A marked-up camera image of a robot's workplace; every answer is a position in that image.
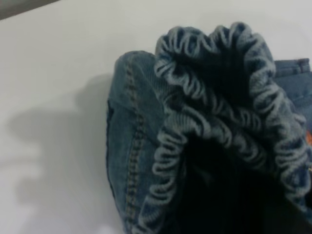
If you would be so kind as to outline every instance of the light blue faded denim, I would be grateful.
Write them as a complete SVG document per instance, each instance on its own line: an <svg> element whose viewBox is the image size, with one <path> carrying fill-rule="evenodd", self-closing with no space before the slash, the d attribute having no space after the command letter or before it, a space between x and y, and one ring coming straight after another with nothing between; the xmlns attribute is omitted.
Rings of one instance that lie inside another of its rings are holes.
<svg viewBox="0 0 312 234"><path fill-rule="evenodd" d="M120 57L108 100L107 170L125 232L181 233L176 210L190 137L271 175L312 223L305 201L312 153L299 114L311 129L311 78L308 60L275 63L243 23L209 36L176 27L158 40L155 56Z"/></svg>

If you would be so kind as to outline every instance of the jeans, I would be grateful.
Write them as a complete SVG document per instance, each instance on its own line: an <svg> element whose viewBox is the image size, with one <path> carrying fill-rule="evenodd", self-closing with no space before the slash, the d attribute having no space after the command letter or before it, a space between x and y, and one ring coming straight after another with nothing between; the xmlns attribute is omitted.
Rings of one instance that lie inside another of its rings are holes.
<svg viewBox="0 0 312 234"><path fill-rule="evenodd" d="M311 90L308 59L274 62L242 23L209 36L177 27L156 55L121 56L108 99L107 172L125 232L223 232L245 168L276 181L311 222Z"/></svg>

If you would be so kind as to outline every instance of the white table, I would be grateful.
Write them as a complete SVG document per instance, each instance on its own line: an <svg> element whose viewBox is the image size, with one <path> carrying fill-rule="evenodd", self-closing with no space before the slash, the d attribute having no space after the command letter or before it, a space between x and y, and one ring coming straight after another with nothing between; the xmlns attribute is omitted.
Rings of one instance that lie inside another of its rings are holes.
<svg viewBox="0 0 312 234"><path fill-rule="evenodd" d="M0 22L0 233L120 234L105 170L115 60L176 25L248 23L312 58L311 0L62 0Z"/></svg>

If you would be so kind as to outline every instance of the blue denim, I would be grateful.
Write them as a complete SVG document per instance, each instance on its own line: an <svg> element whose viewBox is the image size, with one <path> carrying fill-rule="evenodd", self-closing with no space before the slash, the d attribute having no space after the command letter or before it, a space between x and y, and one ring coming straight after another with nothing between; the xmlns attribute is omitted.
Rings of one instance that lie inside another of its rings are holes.
<svg viewBox="0 0 312 234"><path fill-rule="evenodd" d="M158 40L156 55L121 56L108 100L107 171L125 232L183 233L177 213L188 162L198 155L267 175L312 223L305 199L311 79L308 59L274 62L264 39L243 23L209 36L176 27ZM188 150L200 141L204 148ZM210 170L225 164L198 165L209 185Z"/></svg>

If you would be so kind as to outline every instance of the double stitching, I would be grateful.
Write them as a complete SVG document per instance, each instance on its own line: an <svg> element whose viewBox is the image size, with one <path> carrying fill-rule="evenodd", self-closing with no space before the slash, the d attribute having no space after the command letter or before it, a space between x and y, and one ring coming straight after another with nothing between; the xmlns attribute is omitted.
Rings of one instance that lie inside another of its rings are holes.
<svg viewBox="0 0 312 234"><path fill-rule="evenodd" d="M126 194L126 215L128 230L131 231L135 215L136 215L136 195L137 195L137 183L138 183L138 158L143 148L145 127L144 118L138 111L137 91L135 87L134 72L132 69L131 57L126 63L126 80L128 95L130 103L134 109L136 115L136 131L134 139L130 149L130 156L128 162L128 181L127 181L127 194Z"/></svg>

